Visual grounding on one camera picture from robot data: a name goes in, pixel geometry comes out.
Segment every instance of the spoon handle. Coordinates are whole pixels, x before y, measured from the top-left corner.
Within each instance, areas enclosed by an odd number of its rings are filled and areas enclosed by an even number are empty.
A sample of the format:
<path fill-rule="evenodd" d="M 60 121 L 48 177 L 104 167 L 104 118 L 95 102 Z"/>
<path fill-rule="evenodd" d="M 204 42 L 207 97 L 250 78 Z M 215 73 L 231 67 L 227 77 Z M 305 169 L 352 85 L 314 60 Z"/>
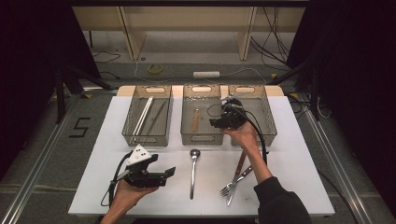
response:
<path fill-rule="evenodd" d="M 192 163 L 192 173 L 191 173 L 191 188 L 190 188 L 190 199 L 194 198 L 194 182 L 195 182 L 195 163 L 197 159 L 195 158 Z"/>

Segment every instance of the floor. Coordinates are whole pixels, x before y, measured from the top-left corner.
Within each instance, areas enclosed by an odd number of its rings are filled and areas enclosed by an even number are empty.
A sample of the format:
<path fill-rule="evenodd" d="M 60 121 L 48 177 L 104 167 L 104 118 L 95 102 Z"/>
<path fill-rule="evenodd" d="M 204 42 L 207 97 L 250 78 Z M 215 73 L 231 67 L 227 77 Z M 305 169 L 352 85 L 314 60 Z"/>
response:
<path fill-rule="evenodd" d="M 89 42 L 88 32 L 85 35 Z M 263 43 L 267 35 L 253 34 L 259 43 Z M 293 34 L 282 34 L 282 41 L 287 48 L 290 47 L 292 39 Z M 228 75 L 221 79 L 210 79 L 211 82 L 263 83 L 263 79 L 268 82 L 273 76 L 282 76 L 286 72 L 283 70 L 287 70 L 287 67 L 276 60 L 265 59 L 265 63 L 271 67 L 265 66 L 262 55 L 252 46 L 249 48 L 247 60 L 240 61 L 232 33 L 148 33 L 136 62 L 129 58 L 122 33 L 92 32 L 92 40 L 92 55 L 95 55 L 94 59 L 102 72 L 103 81 L 113 86 L 159 81 L 170 84 L 198 81 L 192 78 L 194 71 L 220 71 L 221 75 Z M 281 56 L 273 38 L 266 47 L 276 56 Z M 147 69 L 151 64 L 161 64 L 163 72 L 156 77 L 148 74 Z M 285 93 L 294 91 L 294 81 L 295 79 L 290 79 L 280 85 Z M 97 87 L 85 80 L 81 80 L 81 83 L 90 91 L 82 98 L 67 96 L 68 106 L 73 107 L 69 107 L 70 114 L 63 127 L 55 125 L 56 99 L 49 100 L 40 122 L 26 143 L 25 150 L 21 151 L 0 183 L 1 217 L 14 202 L 19 190 L 26 185 L 26 180 L 31 177 L 30 172 L 40 167 L 37 169 L 32 194 L 21 205 L 18 223 L 95 223 L 97 217 L 73 217 L 67 211 L 115 92 L 96 91 Z M 307 94 L 302 92 L 298 97 L 303 101 Z M 355 223 L 352 217 L 355 214 L 360 223 L 396 223 L 359 161 L 351 153 L 337 121 L 331 114 L 327 118 L 330 111 L 322 109 L 320 122 L 315 122 L 307 107 L 295 103 L 291 103 L 291 106 L 296 112 L 304 140 L 318 170 L 343 191 L 350 203 L 361 204 L 358 206 L 360 208 L 352 208 L 351 213 L 342 197 L 323 178 L 322 182 L 335 214 L 331 217 L 312 217 L 313 222 Z M 78 118 L 90 118 L 80 121 L 80 125 L 89 127 L 89 130 L 84 138 L 70 138 L 70 135 L 81 134 L 81 131 L 74 129 Z M 323 131 L 316 131 L 318 127 L 323 128 Z M 329 141 L 321 141 L 319 135 L 326 136 Z M 43 158 L 44 152 L 48 152 L 44 157 L 45 162 L 36 163 L 38 158 Z M 131 223 L 133 220 L 132 217 L 125 217 L 120 223 Z M 219 220 L 207 220 L 206 223 L 219 223 Z"/>

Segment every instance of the power strip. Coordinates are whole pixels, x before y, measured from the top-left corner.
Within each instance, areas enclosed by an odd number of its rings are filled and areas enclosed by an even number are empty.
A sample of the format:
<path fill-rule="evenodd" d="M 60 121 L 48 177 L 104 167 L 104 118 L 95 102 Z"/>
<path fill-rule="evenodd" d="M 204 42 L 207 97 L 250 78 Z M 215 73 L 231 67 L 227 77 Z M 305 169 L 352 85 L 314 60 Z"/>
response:
<path fill-rule="evenodd" d="M 220 72 L 194 72 L 194 78 L 220 77 Z"/>

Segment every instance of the black tape marking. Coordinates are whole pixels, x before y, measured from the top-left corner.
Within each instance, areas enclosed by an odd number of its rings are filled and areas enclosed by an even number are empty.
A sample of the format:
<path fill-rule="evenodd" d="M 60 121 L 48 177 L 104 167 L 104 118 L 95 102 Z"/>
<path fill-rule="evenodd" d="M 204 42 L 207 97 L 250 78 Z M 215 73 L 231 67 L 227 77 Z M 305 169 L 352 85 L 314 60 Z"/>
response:
<path fill-rule="evenodd" d="M 88 127 L 78 127 L 78 123 L 82 119 L 91 119 L 91 118 L 78 118 L 77 122 L 75 124 L 75 127 L 73 128 L 74 130 L 84 130 L 84 133 L 81 135 L 69 135 L 69 138 L 80 138 L 80 137 L 85 137 L 85 133 L 88 131 Z"/>

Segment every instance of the transparent gray bin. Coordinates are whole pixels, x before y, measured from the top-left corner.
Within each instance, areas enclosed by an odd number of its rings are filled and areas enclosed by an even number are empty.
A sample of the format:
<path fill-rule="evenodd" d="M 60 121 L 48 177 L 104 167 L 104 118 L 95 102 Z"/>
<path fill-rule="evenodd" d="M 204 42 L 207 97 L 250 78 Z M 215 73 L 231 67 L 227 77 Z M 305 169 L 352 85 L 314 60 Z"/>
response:
<path fill-rule="evenodd" d="M 150 97 L 152 102 L 144 116 L 144 109 Z M 172 104 L 172 86 L 136 86 L 122 130 L 128 145 L 168 146 Z"/>
<path fill-rule="evenodd" d="M 183 108 L 181 117 L 181 140 L 183 145 L 221 145 L 223 134 L 210 125 L 211 114 L 221 113 L 220 85 L 183 86 Z"/>
<path fill-rule="evenodd" d="M 240 85 L 230 85 L 228 87 L 228 92 L 231 95 L 236 95 L 237 99 L 241 101 L 242 106 L 246 111 L 251 112 L 259 122 L 260 128 L 262 129 L 262 136 L 265 140 L 265 145 L 267 147 L 271 146 L 273 143 L 277 131 L 274 122 L 274 117 L 271 112 L 271 107 L 268 103 L 267 93 L 263 85 L 260 86 L 240 86 Z M 253 117 L 247 114 L 254 123 L 256 121 Z M 260 137 L 257 136 L 257 141 L 260 143 Z"/>

